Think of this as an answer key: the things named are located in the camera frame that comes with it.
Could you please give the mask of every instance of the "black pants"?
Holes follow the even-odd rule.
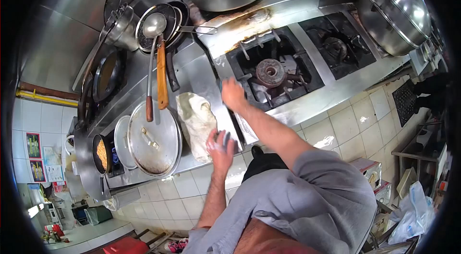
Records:
[[[275,153],[253,155],[253,160],[248,165],[248,169],[243,176],[242,183],[253,175],[262,173],[270,169],[288,169],[282,158]]]
[[[426,97],[416,98],[414,107],[429,108],[433,114],[439,114],[445,109],[446,88],[449,83],[448,73],[440,73],[417,83],[413,92],[416,95],[430,94]]]

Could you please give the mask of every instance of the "fluorescent light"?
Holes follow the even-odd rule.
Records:
[[[29,216],[32,218],[32,217],[34,217],[35,215],[37,215],[38,211],[40,211],[40,210],[38,210],[38,206],[35,205],[35,206],[33,206],[31,209],[29,209],[29,210],[27,210],[27,211],[29,212]]]

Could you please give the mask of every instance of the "food in pan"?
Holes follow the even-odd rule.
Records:
[[[104,142],[101,140],[98,144],[96,149],[96,153],[98,154],[99,160],[101,160],[102,166],[104,170],[107,168],[107,152],[106,147],[104,146]]]

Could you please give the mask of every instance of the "wooden handle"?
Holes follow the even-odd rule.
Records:
[[[153,121],[152,96],[147,96],[146,98],[146,119],[147,122]]]
[[[165,67],[165,41],[163,34],[158,36],[160,47],[157,49],[157,99],[158,108],[165,109],[168,106],[168,88],[166,86],[166,67]]]

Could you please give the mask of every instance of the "poster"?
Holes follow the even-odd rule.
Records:
[[[56,153],[53,147],[43,146],[43,163],[45,165],[60,165],[61,155]]]
[[[46,182],[42,160],[30,160],[29,162],[34,182]]]
[[[29,158],[40,159],[40,135],[36,133],[26,133],[26,140]]]
[[[48,175],[49,182],[63,181],[64,175],[62,173],[61,165],[46,165],[45,169]]]

